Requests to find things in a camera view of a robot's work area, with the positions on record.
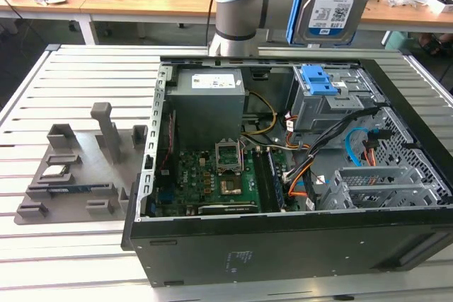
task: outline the motherboard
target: motherboard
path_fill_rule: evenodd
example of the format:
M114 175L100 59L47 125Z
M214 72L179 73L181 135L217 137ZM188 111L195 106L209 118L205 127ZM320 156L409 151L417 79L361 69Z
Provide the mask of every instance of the motherboard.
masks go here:
M233 148L181 151L176 183L157 188L156 216L258 213L269 210L269 201L279 201L280 209L280 178L287 169L286 156L281 151L244 149L240 151L240 169L219 167L235 164L236 159ZM265 179L272 174L275 182Z

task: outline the desk leg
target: desk leg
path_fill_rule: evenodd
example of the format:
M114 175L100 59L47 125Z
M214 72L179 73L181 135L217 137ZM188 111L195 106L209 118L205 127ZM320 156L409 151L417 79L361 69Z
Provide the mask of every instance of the desk leg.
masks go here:
M19 31L17 30L17 26L14 21L14 19L2 18L0 19L0 24L8 31L8 33L16 35Z
M391 32L392 31L386 31L385 32L385 35L384 35L384 37L382 38L382 41L381 41L381 44L383 44L383 46L387 45L387 43L389 42Z
M82 31L82 35L84 36L85 44L99 44L98 35L96 34L96 29L94 28L94 22L91 21L90 16L81 16L77 21L79 22L80 30Z
M144 29L144 23L137 23L137 31L139 33L139 38L143 39L147 37L146 30Z

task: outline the hard drive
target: hard drive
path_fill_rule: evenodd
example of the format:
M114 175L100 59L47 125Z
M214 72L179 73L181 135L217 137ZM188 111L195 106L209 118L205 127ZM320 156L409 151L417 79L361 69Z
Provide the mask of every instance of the hard drive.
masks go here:
M290 44L348 44L368 0L294 0L289 16Z

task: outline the blue drive bay latch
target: blue drive bay latch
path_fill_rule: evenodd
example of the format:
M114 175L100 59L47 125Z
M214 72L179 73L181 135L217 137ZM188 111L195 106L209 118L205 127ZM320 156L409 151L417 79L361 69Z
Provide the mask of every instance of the blue drive bay latch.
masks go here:
M319 65L301 67L302 79L310 87L312 95L336 95L338 90L332 86L329 75Z

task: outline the white sticker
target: white sticker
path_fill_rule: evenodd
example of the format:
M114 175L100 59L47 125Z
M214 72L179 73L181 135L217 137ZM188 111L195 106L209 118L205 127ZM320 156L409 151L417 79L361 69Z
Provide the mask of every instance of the white sticker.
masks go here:
M320 29L319 35L336 34L331 29L345 27L353 4L354 0L315 0L309 27Z
M314 184L326 184L326 180L324 179L324 175L320 175L316 178L316 182Z
M333 81L332 86L335 86L336 88L347 88L344 81Z
M194 74L192 88L235 88L233 74Z
M286 121L286 130L289 132L294 132L294 122L292 120Z
M48 192L56 193L56 192L69 192L68 189L49 189Z
M314 203L308 197L306 198L305 205L308 208L308 210L311 210L311 211L314 210Z

